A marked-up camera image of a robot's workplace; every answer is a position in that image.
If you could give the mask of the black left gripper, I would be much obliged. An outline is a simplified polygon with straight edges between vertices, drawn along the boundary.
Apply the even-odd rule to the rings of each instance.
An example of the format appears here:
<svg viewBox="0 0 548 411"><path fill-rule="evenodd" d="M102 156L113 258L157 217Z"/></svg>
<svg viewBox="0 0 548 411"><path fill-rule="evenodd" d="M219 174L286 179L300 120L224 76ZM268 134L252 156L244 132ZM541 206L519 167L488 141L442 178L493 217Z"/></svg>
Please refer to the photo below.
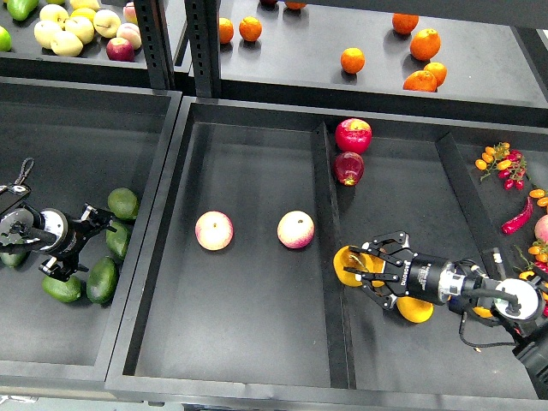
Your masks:
<svg viewBox="0 0 548 411"><path fill-rule="evenodd" d="M40 249L52 257L44 261L39 270L61 282L67 282L77 271L89 271L79 261L80 252L89 239L103 230L116 233L116 228L111 226L114 214L88 203L83 205L79 219L53 208L46 208L40 215L44 219L43 230L53 234L56 241Z"/></svg>

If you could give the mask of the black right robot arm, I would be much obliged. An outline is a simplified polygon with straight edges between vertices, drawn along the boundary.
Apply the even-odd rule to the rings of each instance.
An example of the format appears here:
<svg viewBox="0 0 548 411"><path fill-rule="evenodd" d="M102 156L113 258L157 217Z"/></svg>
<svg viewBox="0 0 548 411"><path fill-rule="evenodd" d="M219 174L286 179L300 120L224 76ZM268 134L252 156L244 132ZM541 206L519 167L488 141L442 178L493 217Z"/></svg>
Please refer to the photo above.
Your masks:
<svg viewBox="0 0 548 411"><path fill-rule="evenodd" d="M446 305L460 315L460 332L470 319L502 326L538 397L547 396L547 279L540 273L492 279L470 259L415 252L404 231L341 247L332 263L342 284L361 289L384 310L398 309L412 323L427 321L436 306Z"/></svg>

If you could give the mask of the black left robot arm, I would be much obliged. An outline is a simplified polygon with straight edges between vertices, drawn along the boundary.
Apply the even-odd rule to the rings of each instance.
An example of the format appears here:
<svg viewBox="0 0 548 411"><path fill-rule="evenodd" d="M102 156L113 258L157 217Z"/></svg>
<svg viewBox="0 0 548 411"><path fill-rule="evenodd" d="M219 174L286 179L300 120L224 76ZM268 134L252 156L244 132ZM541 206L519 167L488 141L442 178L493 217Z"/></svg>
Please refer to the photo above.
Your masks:
<svg viewBox="0 0 548 411"><path fill-rule="evenodd" d="M54 208L35 209L27 202L31 188L25 184L33 165L33 158L25 158L15 181L1 186L1 251L48 255L39 269L66 282L77 271L87 270L79 261L87 242L104 230L116 231L111 226L114 214L89 204L79 218Z"/></svg>

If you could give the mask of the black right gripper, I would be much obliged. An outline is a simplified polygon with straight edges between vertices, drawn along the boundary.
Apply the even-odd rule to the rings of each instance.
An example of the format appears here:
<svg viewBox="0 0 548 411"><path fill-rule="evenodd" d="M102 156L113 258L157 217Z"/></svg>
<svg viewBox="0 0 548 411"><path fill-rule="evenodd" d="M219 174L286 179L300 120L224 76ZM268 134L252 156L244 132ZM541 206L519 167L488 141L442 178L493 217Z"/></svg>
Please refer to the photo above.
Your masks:
<svg viewBox="0 0 548 411"><path fill-rule="evenodd" d="M409 234L396 231L377 235L361 246L349 246L352 253L383 260L396 268L393 273L366 273L346 268L362 281L360 289L383 309L392 309L398 297L410 296L434 305L449 299L449 282L456 273L450 260L410 251Z"/></svg>

